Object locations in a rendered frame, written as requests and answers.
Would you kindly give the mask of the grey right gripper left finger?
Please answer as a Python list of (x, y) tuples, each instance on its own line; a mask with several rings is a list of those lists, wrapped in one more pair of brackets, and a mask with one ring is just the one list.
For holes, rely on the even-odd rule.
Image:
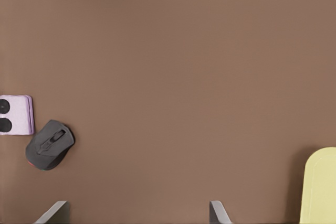
[(70, 203), (57, 201), (33, 224), (70, 224)]

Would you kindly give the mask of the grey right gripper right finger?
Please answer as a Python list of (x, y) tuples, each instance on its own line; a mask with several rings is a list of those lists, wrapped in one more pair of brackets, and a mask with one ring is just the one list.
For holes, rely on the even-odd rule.
[(209, 224), (233, 224), (223, 204), (219, 200), (209, 202)]

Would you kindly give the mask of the dark grey computer mouse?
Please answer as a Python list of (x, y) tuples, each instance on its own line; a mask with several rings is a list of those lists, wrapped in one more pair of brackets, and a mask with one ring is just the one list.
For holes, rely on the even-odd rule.
[(50, 120), (26, 147), (28, 163), (39, 170), (51, 170), (60, 164), (75, 144), (71, 129), (56, 120)]

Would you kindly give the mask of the pale yellow tray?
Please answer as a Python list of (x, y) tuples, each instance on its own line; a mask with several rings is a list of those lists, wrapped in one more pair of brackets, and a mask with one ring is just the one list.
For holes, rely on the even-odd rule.
[(300, 224), (336, 224), (336, 147), (314, 152), (304, 168)]

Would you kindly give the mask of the lilac phone with black lenses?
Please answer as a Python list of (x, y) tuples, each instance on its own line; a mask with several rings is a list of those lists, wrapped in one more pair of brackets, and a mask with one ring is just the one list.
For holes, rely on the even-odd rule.
[(31, 96), (0, 95), (0, 135), (32, 135), (34, 132)]

